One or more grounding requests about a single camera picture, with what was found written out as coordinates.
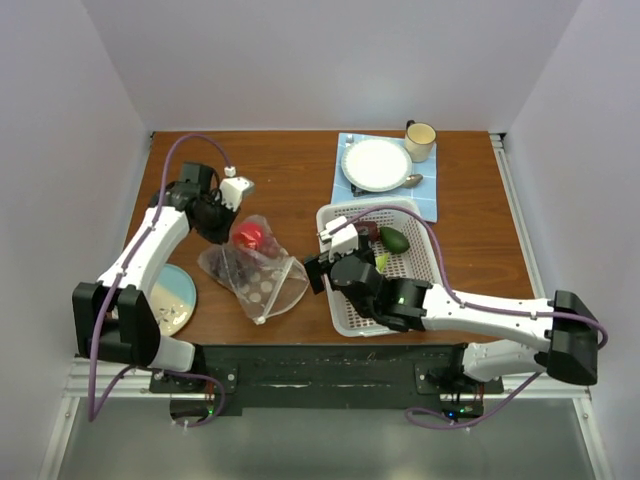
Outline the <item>fake dark red fruit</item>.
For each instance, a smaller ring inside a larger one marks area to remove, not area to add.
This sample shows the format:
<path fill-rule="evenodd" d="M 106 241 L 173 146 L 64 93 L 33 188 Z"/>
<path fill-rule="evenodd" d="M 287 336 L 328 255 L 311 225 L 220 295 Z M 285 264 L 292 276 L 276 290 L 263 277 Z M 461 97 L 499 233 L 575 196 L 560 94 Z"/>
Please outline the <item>fake dark red fruit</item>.
<path fill-rule="evenodd" d="M 369 241 L 371 243 L 375 243 L 378 242 L 380 239 L 380 233 L 379 233 L 379 229 L 377 227 L 373 227 L 370 225 L 365 225 L 361 228 L 361 232 L 363 234 L 366 234 Z"/>

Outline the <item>fake green pepper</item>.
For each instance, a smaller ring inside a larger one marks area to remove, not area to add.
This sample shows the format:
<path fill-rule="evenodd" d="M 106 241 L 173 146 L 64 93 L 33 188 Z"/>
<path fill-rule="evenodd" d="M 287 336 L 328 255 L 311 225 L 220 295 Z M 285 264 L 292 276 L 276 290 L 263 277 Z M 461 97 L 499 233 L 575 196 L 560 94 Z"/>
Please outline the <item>fake green pepper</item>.
<path fill-rule="evenodd" d="M 392 254 L 403 254 L 410 248 L 409 240 L 404 234 L 392 227 L 380 227 L 379 239 L 382 245 Z"/>

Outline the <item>clear zip top bag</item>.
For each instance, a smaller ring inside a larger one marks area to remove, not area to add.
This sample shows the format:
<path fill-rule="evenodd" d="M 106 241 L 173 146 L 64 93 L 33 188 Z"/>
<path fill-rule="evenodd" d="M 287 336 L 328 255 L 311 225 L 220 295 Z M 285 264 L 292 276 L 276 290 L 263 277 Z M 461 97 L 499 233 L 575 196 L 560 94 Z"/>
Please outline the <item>clear zip top bag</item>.
<path fill-rule="evenodd" d="M 235 295 L 257 325 L 293 309 L 309 287 L 302 263 L 280 245 L 260 215 L 235 225 L 229 241 L 201 252 L 197 263 Z"/>

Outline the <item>fake white cauliflower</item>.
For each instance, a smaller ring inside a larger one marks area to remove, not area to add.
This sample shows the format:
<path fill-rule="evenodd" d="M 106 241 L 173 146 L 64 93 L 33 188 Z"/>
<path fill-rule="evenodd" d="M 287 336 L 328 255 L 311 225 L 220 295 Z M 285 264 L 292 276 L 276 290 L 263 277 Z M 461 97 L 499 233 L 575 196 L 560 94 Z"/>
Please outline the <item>fake white cauliflower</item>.
<path fill-rule="evenodd" d="M 387 264 L 389 262 L 389 259 L 390 259 L 390 253 L 389 252 L 382 253 L 382 254 L 377 255 L 375 257 L 376 269 L 380 273 L 384 273 L 385 272 Z"/>

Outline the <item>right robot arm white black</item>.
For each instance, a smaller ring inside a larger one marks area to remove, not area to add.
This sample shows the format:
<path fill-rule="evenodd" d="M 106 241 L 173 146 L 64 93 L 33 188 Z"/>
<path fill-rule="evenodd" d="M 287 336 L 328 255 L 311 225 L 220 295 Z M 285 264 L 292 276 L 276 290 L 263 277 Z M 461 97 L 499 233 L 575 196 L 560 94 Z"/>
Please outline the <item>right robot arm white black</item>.
<path fill-rule="evenodd" d="M 349 227 L 339 245 L 307 257 L 315 293 L 341 294 L 357 314 L 395 332 L 457 330 L 492 337 L 463 345 L 437 380 L 459 393 L 517 373 L 545 373 L 580 386 L 598 381 L 605 334 L 578 295 L 515 300 L 458 292 L 444 284 L 387 277 L 375 264 L 368 237 Z"/>

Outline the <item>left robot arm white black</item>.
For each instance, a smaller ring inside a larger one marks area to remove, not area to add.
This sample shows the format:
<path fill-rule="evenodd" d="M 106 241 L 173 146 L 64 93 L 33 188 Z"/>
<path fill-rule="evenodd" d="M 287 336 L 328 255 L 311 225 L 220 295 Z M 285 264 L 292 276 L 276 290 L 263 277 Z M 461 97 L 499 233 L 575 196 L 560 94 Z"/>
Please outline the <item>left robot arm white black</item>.
<path fill-rule="evenodd" d="M 185 163 L 176 181 L 164 182 L 143 221 L 115 263 L 93 283 L 72 293 L 78 353 L 107 361 L 172 372 L 185 392 L 200 390 L 207 368 L 195 345 L 161 333 L 150 293 L 176 247 L 198 233 L 211 244 L 229 240 L 242 201 L 255 185 L 233 168 L 220 178 L 212 167 Z"/>

